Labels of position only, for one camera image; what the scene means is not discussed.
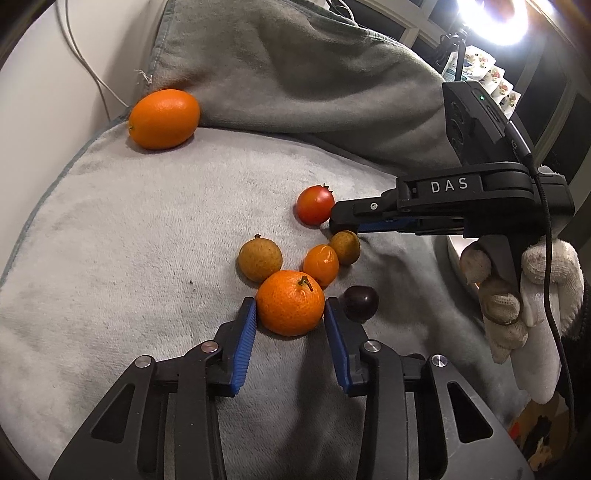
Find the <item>right white gloved hand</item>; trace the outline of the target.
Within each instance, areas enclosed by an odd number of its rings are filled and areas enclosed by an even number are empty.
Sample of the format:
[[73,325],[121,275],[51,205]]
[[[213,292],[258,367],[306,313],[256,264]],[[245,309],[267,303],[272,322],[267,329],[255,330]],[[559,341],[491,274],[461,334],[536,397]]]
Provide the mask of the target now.
[[[512,362],[519,389],[539,404],[548,403],[561,372],[559,353],[544,308],[544,241],[522,255],[518,289],[502,279],[484,247],[474,242],[460,257],[460,269],[478,297],[493,360]],[[578,340],[584,332],[585,278],[575,248],[563,241],[552,245],[550,305],[560,337]]]

